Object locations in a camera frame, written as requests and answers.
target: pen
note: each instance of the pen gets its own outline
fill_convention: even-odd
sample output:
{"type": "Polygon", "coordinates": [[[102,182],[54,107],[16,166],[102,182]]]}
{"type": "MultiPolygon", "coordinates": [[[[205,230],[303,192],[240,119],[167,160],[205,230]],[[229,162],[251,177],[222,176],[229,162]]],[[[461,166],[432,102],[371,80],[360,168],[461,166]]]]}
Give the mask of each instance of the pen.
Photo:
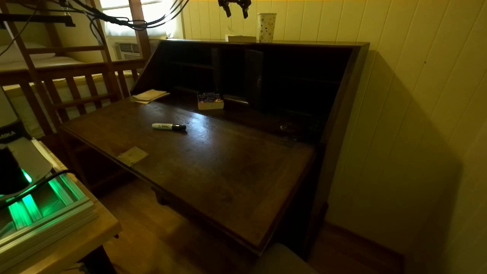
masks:
{"type": "Polygon", "coordinates": [[[152,124],[152,130],[185,133],[185,125],[179,125],[179,124],[152,124]]]}

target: wooden secretary desk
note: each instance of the wooden secretary desk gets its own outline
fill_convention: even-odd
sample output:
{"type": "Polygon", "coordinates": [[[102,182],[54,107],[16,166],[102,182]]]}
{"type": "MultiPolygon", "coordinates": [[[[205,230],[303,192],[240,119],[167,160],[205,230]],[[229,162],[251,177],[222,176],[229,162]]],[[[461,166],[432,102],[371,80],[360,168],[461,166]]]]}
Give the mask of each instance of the wooden secretary desk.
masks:
{"type": "Polygon", "coordinates": [[[312,145],[316,160],[275,232],[306,258],[324,220],[366,51],[368,43],[161,42],[132,95],[164,90],[164,104],[312,145]],[[219,93],[225,109],[198,112],[198,93],[219,93]]]}

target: cable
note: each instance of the cable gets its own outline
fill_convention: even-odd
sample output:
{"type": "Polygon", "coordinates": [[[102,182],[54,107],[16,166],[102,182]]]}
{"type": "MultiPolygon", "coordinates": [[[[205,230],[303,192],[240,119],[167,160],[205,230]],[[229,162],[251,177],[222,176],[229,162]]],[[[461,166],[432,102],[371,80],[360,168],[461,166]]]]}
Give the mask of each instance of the cable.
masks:
{"type": "Polygon", "coordinates": [[[22,189],[22,191],[19,191],[19,192],[15,192],[15,194],[12,194],[12,195],[6,195],[6,197],[0,198],[0,211],[4,209],[4,208],[7,208],[7,206],[10,206],[10,204],[13,204],[13,203],[16,203],[18,200],[27,197],[29,194],[32,194],[32,192],[36,191],[38,188],[44,186],[44,185],[48,183],[50,180],[54,180],[54,179],[61,177],[62,174],[74,174],[74,172],[71,172],[71,171],[68,171],[68,169],[57,171],[57,172],[54,172],[54,174],[51,174],[51,176],[48,176],[48,177],[41,179],[41,180],[36,182],[36,183],[29,185],[26,189],[22,189]]]}
{"type": "Polygon", "coordinates": [[[30,20],[33,19],[35,14],[36,14],[36,10],[30,14],[30,17],[24,23],[24,26],[19,29],[19,32],[9,42],[6,49],[0,52],[0,57],[4,55],[12,48],[12,45],[21,37],[21,34],[27,29],[29,23],[30,23],[30,20]]]}

